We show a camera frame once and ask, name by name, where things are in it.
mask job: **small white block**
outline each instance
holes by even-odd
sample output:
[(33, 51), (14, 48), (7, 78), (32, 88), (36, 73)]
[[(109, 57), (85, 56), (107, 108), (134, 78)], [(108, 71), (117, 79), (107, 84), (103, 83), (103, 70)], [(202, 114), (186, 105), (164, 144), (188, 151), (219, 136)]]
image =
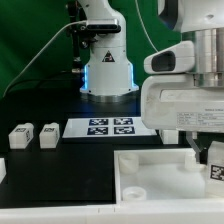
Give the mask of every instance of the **small white block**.
[(3, 158), (0, 158), (0, 183), (4, 179), (5, 175), (6, 175), (5, 160)]
[(9, 134), (11, 149), (25, 149), (33, 139), (34, 126), (31, 123), (17, 125)]
[(178, 144), (179, 141), (179, 131), (177, 130), (160, 130), (160, 137), (163, 144)]
[(40, 148), (52, 149), (56, 148), (60, 138), (59, 124), (52, 123), (44, 125), (40, 133)]

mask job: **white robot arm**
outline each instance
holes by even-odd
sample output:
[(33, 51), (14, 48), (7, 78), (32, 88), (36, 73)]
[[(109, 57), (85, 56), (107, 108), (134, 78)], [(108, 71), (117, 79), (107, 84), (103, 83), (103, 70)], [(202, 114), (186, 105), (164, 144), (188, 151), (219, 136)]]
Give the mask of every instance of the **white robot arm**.
[(99, 102), (116, 102), (138, 90), (133, 81), (133, 65), (127, 59), (126, 21), (111, 8), (108, 0), (79, 0), (87, 24), (83, 32), (95, 34), (90, 60), (85, 66), (80, 89), (85, 98)]
[(158, 0), (182, 42), (147, 57), (141, 113), (148, 128), (224, 133), (224, 2)]

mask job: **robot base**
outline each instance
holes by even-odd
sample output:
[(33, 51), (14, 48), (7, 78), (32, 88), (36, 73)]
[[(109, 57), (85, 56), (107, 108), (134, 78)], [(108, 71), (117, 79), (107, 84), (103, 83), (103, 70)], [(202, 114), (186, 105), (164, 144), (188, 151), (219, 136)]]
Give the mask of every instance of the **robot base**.
[(139, 94), (139, 91), (130, 92), (123, 95), (111, 95), (111, 96), (103, 96), (103, 95), (92, 95), (89, 93), (81, 93), (81, 98), (97, 103), (119, 103), (128, 100), (135, 99)]

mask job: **black tabletop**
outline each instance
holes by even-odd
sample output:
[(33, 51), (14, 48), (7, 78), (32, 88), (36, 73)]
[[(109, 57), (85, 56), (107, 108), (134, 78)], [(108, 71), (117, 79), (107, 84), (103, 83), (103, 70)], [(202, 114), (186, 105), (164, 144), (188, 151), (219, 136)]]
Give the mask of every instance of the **black tabletop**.
[[(0, 208), (116, 203), (114, 150), (161, 147), (159, 136), (60, 139), (55, 150), (41, 150), (44, 124), (57, 122), (61, 134), (68, 118), (140, 116), (139, 96), (115, 104), (82, 100), (70, 89), (20, 90), (0, 101), (0, 156), (7, 176), (0, 184)], [(34, 125), (25, 150), (10, 150), (8, 134)]]

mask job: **green backdrop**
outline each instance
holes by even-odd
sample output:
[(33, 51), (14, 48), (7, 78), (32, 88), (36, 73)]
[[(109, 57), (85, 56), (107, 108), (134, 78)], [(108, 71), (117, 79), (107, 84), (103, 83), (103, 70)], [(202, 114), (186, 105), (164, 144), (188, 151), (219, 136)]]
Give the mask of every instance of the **green backdrop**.
[[(152, 41), (159, 50), (180, 40), (157, 18), (157, 0), (138, 0), (142, 18)], [(134, 64), (135, 82), (141, 85), (148, 76), (143, 70), (145, 57), (154, 53), (141, 28), (135, 0), (109, 0), (127, 21), (127, 54)], [(7, 84), (19, 74), (35, 54), (65, 24), (69, 17), (66, 0), (1, 0), (0, 2), (0, 95)], [(82, 52), (87, 62), (87, 52)], [(47, 78), (70, 69), (71, 39), (63, 33), (24, 74), (23, 79)], [(32, 87), (31, 84), (20, 88)]]

